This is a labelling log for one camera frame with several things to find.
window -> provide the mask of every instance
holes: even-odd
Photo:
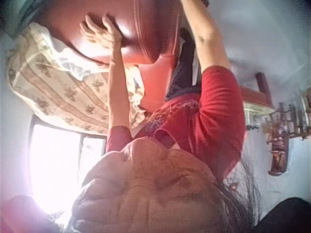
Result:
[[[106,138],[60,129],[34,116],[30,139],[35,200],[48,214],[70,208],[87,172],[104,154]]]

woman's right hand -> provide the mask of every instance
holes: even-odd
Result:
[[[80,23],[81,33],[89,42],[100,44],[104,48],[121,48],[122,35],[119,30],[107,16],[103,16],[102,21],[106,29],[99,27],[86,15],[86,23]]]

woman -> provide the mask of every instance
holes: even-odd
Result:
[[[134,140],[121,55],[121,34],[87,16],[82,33],[112,50],[108,77],[107,154],[87,174],[66,232],[248,232],[251,205],[223,185],[240,160],[244,113],[221,34],[199,0],[181,0],[195,43],[185,44],[166,103]],[[194,47],[201,88],[190,87]]]

floral blanket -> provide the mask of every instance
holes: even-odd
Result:
[[[107,135],[107,65],[100,67],[80,57],[85,64],[91,64],[88,67],[93,71],[97,69],[85,72],[85,67],[77,65],[79,62],[75,64],[76,60],[69,62],[68,57],[61,57],[68,51],[74,54],[73,50],[67,47],[57,52],[53,40],[43,35],[41,29],[47,31],[38,24],[30,24],[16,39],[15,49],[9,51],[7,78],[12,91],[49,124]],[[144,120],[144,111],[139,108],[144,87],[137,67],[125,70],[131,103],[129,119],[134,128]],[[79,80],[76,73],[83,73],[83,78]]]

red shirt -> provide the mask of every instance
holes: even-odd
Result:
[[[222,180],[241,158],[244,131],[238,83],[230,70],[212,66],[203,72],[201,95],[184,94],[166,102],[135,138],[152,136],[167,148],[177,143]],[[128,128],[113,127],[107,152],[120,151],[132,140]]]

